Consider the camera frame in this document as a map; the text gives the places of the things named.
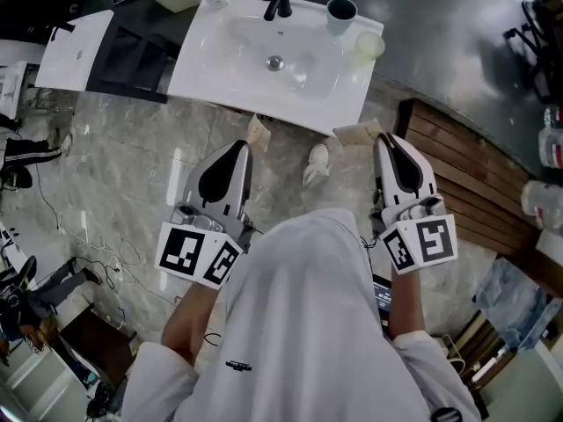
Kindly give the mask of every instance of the gray tile floor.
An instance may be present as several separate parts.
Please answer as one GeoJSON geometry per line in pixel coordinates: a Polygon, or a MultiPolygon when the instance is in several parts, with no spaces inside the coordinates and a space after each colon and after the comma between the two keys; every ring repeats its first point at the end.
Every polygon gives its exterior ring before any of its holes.
{"type": "MultiPolygon", "coordinates": [[[[377,117],[391,130],[397,101],[371,92],[361,120],[377,117]]],[[[116,320],[125,311],[141,338],[158,339],[173,303],[186,283],[158,272],[154,264],[160,225],[170,219],[191,169],[213,149],[245,137],[249,117],[172,99],[167,105],[95,93],[82,93],[74,117],[30,118],[21,134],[52,142],[72,133],[68,157],[39,165],[41,188],[55,208],[42,201],[37,186],[4,193],[4,212],[22,211],[53,233],[65,256],[79,255],[116,266],[125,263],[122,280],[108,270],[115,290],[97,287],[98,306],[116,320]],[[179,162],[177,186],[170,184],[172,162],[179,162]]],[[[360,232],[370,238],[369,211],[374,191],[371,149],[341,147],[333,138],[282,122],[265,122],[272,132],[267,153],[254,152],[251,201],[247,213],[262,231],[303,213],[302,170],[309,150],[325,142],[331,175],[343,201],[355,213],[360,232]]],[[[460,242],[460,259],[423,272],[423,306],[430,332],[455,333],[472,316],[471,297],[494,254],[460,242]]],[[[391,264],[382,246],[371,252],[374,272],[389,278],[391,264]]],[[[98,274],[104,269],[91,266],[98,274]]]]}

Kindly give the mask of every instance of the sink basin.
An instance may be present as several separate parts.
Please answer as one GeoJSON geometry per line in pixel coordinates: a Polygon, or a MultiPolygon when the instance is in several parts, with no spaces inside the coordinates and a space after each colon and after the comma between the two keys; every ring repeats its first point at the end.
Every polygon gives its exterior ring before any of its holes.
{"type": "Polygon", "coordinates": [[[291,0],[288,18],[263,19],[268,2],[201,4],[172,73],[168,95],[233,106],[332,135],[355,124],[374,62],[358,64],[355,39],[383,25],[356,17],[340,37],[325,6],[291,0]]]}

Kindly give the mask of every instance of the white marker cube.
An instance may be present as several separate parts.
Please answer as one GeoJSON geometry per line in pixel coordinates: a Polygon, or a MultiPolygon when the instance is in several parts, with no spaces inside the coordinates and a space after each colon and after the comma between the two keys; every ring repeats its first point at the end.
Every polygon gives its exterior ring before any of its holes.
{"type": "Polygon", "coordinates": [[[225,233],[165,222],[158,237],[155,267],[185,280],[220,289],[242,253],[225,233]]]}
{"type": "Polygon", "coordinates": [[[397,221],[380,237],[397,273],[408,273],[457,259],[456,221],[453,215],[397,221]]]}

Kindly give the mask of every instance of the white sleeve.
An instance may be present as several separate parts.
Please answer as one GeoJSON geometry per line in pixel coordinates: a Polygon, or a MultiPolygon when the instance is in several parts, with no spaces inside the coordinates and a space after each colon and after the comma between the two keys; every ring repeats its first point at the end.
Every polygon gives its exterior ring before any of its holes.
{"type": "Polygon", "coordinates": [[[179,405],[192,395],[198,375],[168,347],[141,345],[121,408],[123,422],[172,420],[179,405]]]}
{"type": "Polygon", "coordinates": [[[450,407],[461,412],[464,422],[481,420],[469,390],[442,348],[425,331],[397,336],[393,344],[426,399],[431,414],[450,407]]]}

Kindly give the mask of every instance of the person wearing white shirt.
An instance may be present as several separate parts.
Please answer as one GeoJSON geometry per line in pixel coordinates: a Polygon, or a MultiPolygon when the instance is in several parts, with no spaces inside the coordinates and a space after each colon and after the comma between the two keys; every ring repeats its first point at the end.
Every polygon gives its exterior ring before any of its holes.
{"type": "Polygon", "coordinates": [[[312,211],[267,232],[233,266],[225,330],[201,376],[194,363],[218,291],[192,285],[161,344],[141,345],[124,422],[480,420],[424,332],[418,272],[393,272],[391,338],[383,334],[354,216],[327,197],[327,163],[316,146],[303,175],[312,211]]]}

